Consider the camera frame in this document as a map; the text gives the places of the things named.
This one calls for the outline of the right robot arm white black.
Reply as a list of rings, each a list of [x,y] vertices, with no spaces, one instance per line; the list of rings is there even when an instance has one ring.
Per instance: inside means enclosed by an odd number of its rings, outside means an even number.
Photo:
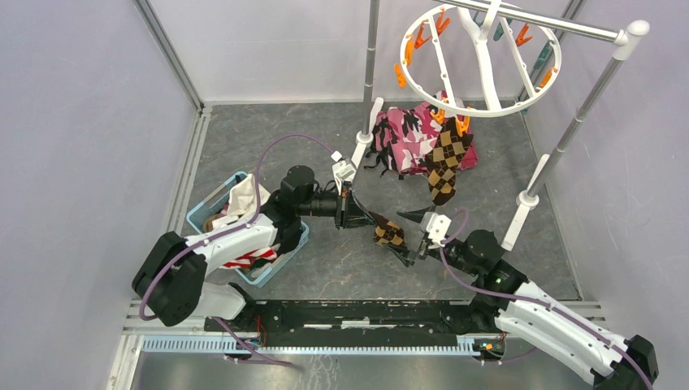
[[[569,367],[594,389],[651,389],[659,375],[654,345],[640,335],[626,338],[604,329],[549,296],[510,265],[494,232],[476,229],[464,240],[447,233],[451,218],[433,207],[403,212],[423,234],[418,251],[409,250],[405,232],[375,216],[374,241],[406,266],[416,258],[440,260],[448,273],[474,276],[463,287],[474,292],[471,325],[515,335]]]

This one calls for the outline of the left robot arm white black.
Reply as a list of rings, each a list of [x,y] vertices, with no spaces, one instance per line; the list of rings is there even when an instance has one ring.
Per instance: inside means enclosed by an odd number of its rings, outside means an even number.
[[[331,217],[337,228],[375,224],[350,183],[327,191],[318,187],[311,168],[291,167],[254,221],[196,236],[167,232],[158,238],[132,281],[141,298],[141,318],[158,319],[166,327],[190,316],[220,318],[236,331],[249,329],[255,320],[250,297],[236,284],[214,284],[208,278],[270,258],[289,258],[306,238],[304,216]]]

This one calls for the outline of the brown argyle sock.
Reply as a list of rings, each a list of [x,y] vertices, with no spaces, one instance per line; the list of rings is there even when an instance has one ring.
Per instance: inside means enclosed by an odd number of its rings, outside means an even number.
[[[449,119],[442,125],[435,146],[425,156],[427,185],[435,206],[446,204],[456,194],[457,172],[473,139],[473,134],[462,130],[458,119]]]
[[[375,244],[399,254],[409,252],[405,243],[405,231],[402,227],[380,214],[371,212],[370,216],[375,225],[373,235]]]

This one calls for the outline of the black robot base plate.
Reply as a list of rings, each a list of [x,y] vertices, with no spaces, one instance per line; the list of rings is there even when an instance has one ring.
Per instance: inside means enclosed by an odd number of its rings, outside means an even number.
[[[251,301],[225,325],[257,333],[265,347],[434,347],[499,335],[490,313],[451,300],[266,300]]]

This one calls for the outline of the white round clip hanger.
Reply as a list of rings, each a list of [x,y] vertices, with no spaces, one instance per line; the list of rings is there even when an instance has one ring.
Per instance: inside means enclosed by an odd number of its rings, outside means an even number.
[[[449,26],[449,15],[455,13],[461,28],[467,34],[471,48],[475,54],[479,83],[483,101],[486,107],[482,110],[468,108],[456,102],[453,84],[450,77],[449,65],[446,54],[440,42],[442,32]],[[538,80],[533,80],[531,71],[522,57],[521,48],[531,39],[527,33],[531,28],[536,28],[545,38],[545,43],[552,42],[551,66],[558,69],[548,85],[539,89],[539,83],[544,74]],[[399,63],[407,80],[406,88],[411,89],[422,100],[433,106],[443,108],[445,114],[467,115],[477,118],[494,118],[513,114],[525,110],[544,98],[545,94],[553,87],[560,75],[563,58],[559,39],[555,30],[558,27],[550,24],[545,18],[534,13],[527,12],[519,6],[503,1],[477,1],[472,6],[469,1],[460,1],[457,5],[446,3],[436,6],[419,16],[407,29],[399,49]],[[526,99],[515,102],[510,106],[503,106],[496,89],[496,80],[493,69],[493,61],[489,49],[490,34],[501,30],[506,40],[513,65],[516,67],[519,78],[526,90]],[[436,97],[425,90],[423,85],[417,82],[411,72],[411,63],[415,50],[425,43],[431,45],[438,63],[440,81],[446,92],[445,97]]]

